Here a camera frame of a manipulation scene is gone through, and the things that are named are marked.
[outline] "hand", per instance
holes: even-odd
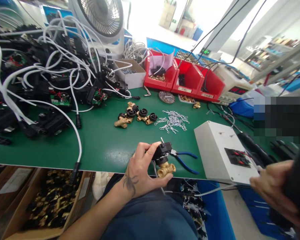
[[[164,178],[151,178],[148,175],[148,167],[153,155],[161,142],[139,143],[136,152],[128,163],[126,173],[117,183],[124,189],[125,196],[130,200],[142,196],[153,189],[165,187],[173,177],[168,173]]]
[[[250,178],[251,187],[276,211],[300,227],[299,211],[287,198],[282,187],[293,164],[293,160],[275,163],[261,170],[259,177]]]

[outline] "fan grille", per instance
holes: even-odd
[[[77,0],[87,21],[105,37],[116,36],[123,25],[121,0]]]

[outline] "red storage bin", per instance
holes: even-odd
[[[196,65],[196,67],[202,71],[202,75],[205,77],[207,74],[208,68],[204,68],[202,66]],[[203,87],[204,81],[206,81],[206,89],[208,92],[201,91],[201,88]],[[195,98],[202,99],[205,101],[210,102],[219,102],[219,97],[223,91],[223,88],[225,86],[224,82],[213,72],[209,71],[207,75],[207,79],[204,79],[202,85],[199,88],[199,91],[197,92],[197,95]]]
[[[154,56],[162,56],[160,52],[150,50]],[[176,74],[178,72],[177,68],[178,65],[175,60],[173,60],[173,65],[166,70],[166,73],[164,74],[165,82],[155,80],[149,77],[149,68],[150,68],[150,56],[145,60],[144,63],[146,76],[144,78],[144,85],[149,88],[156,88],[164,91],[170,92],[172,89],[172,85],[174,83]]]
[[[179,65],[180,59],[176,58],[176,63]],[[178,85],[179,74],[184,74],[185,86]],[[176,78],[171,92],[187,95],[190,97],[196,97],[197,92],[201,89],[204,77],[199,69],[191,62],[182,61],[179,72],[176,74]]]

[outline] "white test box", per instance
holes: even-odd
[[[250,162],[250,167],[232,164],[224,148],[245,152],[234,130],[226,125],[207,121],[194,129],[200,156],[208,180],[230,184],[250,185],[250,177],[259,176]]]

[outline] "electric fan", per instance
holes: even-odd
[[[100,56],[122,58],[124,50],[123,7],[121,0],[69,0],[73,15],[84,25],[94,30],[102,41],[91,34]]]

